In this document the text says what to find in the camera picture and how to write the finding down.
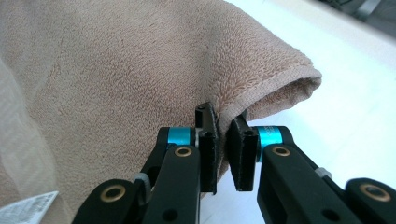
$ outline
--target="towel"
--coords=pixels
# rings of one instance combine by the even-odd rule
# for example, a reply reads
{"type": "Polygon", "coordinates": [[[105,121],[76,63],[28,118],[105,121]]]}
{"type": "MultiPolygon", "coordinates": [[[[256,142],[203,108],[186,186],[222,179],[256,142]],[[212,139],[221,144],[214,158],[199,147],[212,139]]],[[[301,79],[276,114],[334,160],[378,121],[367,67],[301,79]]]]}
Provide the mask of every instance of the towel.
{"type": "Polygon", "coordinates": [[[212,103],[224,138],[244,110],[291,108],[321,81],[221,0],[4,0],[0,60],[0,206],[59,190],[43,223],[70,223],[97,185],[132,180],[158,130],[193,127],[197,105],[212,103]]]}

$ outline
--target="white label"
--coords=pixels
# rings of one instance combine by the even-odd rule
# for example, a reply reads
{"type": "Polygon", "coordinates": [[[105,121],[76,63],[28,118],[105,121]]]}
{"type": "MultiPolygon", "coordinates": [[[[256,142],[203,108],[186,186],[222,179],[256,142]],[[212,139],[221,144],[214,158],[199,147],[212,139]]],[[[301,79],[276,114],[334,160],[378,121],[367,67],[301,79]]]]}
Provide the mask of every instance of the white label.
{"type": "Polygon", "coordinates": [[[58,191],[37,195],[0,208],[1,224],[38,224],[55,200],[58,191]]]}

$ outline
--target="blue band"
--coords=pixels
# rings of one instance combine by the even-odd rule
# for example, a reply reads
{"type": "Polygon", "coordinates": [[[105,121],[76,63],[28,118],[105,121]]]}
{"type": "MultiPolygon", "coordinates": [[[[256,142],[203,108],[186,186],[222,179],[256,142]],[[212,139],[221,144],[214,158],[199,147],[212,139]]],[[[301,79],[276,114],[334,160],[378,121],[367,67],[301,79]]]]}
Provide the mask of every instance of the blue band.
{"type": "Polygon", "coordinates": [[[259,131],[260,145],[262,150],[260,152],[259,158],[257,158],[257,161],[262,162],[262,153],[264,152],[264,148],[271,144],[282,144],[282,134],[276,126],[259,126],[256,128],[259,131]]]}
{"type": "Polygon", "coordinates": [[[168,144],[176,145],[190,145],[191,128],[186,127],[173,127],[169,128],[168,132],[168,144]]]}

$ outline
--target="terry cloth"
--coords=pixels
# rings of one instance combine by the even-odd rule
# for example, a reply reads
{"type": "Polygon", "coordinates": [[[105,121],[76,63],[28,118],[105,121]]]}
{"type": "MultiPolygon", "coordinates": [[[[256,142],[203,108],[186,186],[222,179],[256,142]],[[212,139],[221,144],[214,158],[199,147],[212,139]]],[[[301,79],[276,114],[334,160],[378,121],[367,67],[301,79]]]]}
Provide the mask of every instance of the terry cloth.
{"type": "Polygon", "coordinates": [[[4,0],[0,57],[0,206],[59,190],[43,223],[70,223],[97,185],[131,180],[158,130],[192,127],[197,105],[213,104],[224,135],[245,109],[272,115],[321,81],[220,0],[4,0]]]}

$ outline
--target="white background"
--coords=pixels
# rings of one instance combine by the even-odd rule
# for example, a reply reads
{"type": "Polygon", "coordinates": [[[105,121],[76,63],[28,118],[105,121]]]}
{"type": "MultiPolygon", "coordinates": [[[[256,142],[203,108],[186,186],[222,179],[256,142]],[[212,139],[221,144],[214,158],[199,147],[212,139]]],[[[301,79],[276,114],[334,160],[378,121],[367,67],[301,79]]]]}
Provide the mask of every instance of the white background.
{"type": "MultiPolygon", "coordinates": [[[[284,125],[342,188],[369,177],[396,189],[396,41],[315,1],[231,3],[307,55],[322,73],[313,96],[250,126],[284,125]]],[[[201,200],[201,223],[264,223],[255,190],[236,192],[230,172],[201,200]]]]}

